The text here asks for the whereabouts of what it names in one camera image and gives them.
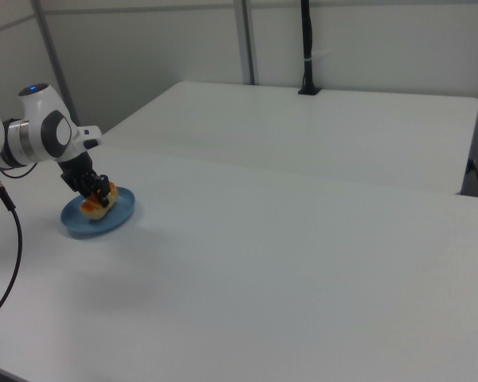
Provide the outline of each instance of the white wall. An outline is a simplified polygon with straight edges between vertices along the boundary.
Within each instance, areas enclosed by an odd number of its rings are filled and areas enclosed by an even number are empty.
[[[298,87],[300,9],[266,1],[252,11],[259,82]],[[318,85],[478,98],[478,4],[317,6],[311,20],[314,51],[332,49],[314,63]],[[478,165],[478,126],[472,157]],[[476,194],[474,179],[466,186]]]
[[[243,83],[232,0],[42,5],[83,124],[107,131],[181,80]]]
[[[0,1],[0,117],[22,118],[17,97],[29,84],[46,82],[57,90],[48,54],[29,0]]]

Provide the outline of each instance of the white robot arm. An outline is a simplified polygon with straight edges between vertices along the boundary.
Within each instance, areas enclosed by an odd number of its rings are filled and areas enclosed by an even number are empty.
[[[99,127],[78,127],[48,84],[31,85],[18,96],[25,117],[4,123],[0,120],[0,170],[53,160],[73,191],[84,197],[94,193],[102,205],[108,205],[108,178],[96,174],[87,153],[102,143]]]

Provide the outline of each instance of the orange food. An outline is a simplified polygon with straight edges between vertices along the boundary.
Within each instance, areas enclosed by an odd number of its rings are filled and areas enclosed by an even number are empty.
[[[108,200],[110,203],[103,207],[99,202],[96,195],[92,194],[80,206],[80,211],[88,218],[92,220],[102,219],[106,212],[115,204],[117,197],[119,197],[119,190],[116,188],[113,182],[110,182],[110,193],[108,194]]]

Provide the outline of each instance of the blue plate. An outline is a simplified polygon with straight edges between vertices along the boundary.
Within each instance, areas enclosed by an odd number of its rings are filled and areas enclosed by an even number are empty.
[[[62,224],[73,233],[92,235],[111,231],[124,223],[135,211],[135,194],[124,187],[117,187],[119,197],[100,220],[89,220],[80,211],[84,201],[81,195],[72,199],[62,210]]]

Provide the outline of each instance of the table surface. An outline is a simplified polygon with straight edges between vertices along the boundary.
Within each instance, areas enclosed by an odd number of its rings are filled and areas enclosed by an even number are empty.
[[[459,193],[478,100],[179,83],[105,136],[108,146]]]
[[[60,222],[53,162],[5,179],[24,227],[0,368],[32,382],[478,381],[478,199],[97,147],[137,196]],[[0,296],[14,267],[0,203]]]

